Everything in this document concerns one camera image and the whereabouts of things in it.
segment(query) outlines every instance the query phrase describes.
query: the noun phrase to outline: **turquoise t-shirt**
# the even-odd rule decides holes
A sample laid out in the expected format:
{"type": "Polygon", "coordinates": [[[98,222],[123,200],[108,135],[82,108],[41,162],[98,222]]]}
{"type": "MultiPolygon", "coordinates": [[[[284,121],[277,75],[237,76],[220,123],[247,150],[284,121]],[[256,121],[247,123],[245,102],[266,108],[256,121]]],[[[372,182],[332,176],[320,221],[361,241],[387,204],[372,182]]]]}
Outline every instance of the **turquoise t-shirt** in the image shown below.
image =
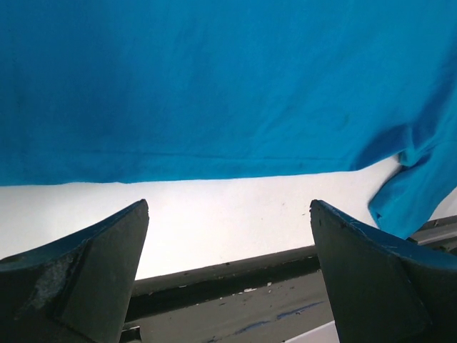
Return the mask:
{"type": "Polygon", "coordinates": [[[407,237],[457,186],[456,80],[457,1],[0,0],[0,184],[399,154],[370,209],[407,237]]]}

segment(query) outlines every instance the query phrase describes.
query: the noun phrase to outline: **scratched paint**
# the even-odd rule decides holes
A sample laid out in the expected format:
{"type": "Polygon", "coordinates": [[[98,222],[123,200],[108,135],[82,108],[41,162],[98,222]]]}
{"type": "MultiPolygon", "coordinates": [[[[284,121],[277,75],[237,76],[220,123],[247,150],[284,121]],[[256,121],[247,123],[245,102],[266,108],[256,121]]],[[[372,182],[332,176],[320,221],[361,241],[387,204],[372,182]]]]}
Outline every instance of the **scratched paint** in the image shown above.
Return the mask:
{"type": "Polygon", "coordinates": [[[256,329],[258,327],[261,327],[265,324],[268,324],[270,321],[265,321],[265,322],[258,322],[258,323],[255,323],[255,324],[251,324],[251,325],[248,325],[247,327],[241,329],[241,330],[238,330],[237,332],[235,332],[235,334],[243,334],[244,332],[247,332],[249,330],[252,330],[252,329],[256,329]]]}
{"type": "Polygon", "coordinates": [[[276,318],[277,318],[277,319],[283,319],[283,318],[285,318],[285,317],[292,316],[292,315],[294,315],[294,314],[300,314],[300,313],[306,311],[307,309],[310,309],[310,308],[315,307],[315,306],[317,306],[317,305],[319,305],[319,304],[322,304],[322,303],[323,303],[323,302],[315,302],[315,303],[313,303],[313,304],[309,304],[309,305],[300,307],[299,309],[295,309],[295,310],[290,311],[290,312],[284,312],[284,313],[278,314],[278,315],[276,316],[276,318]]]}

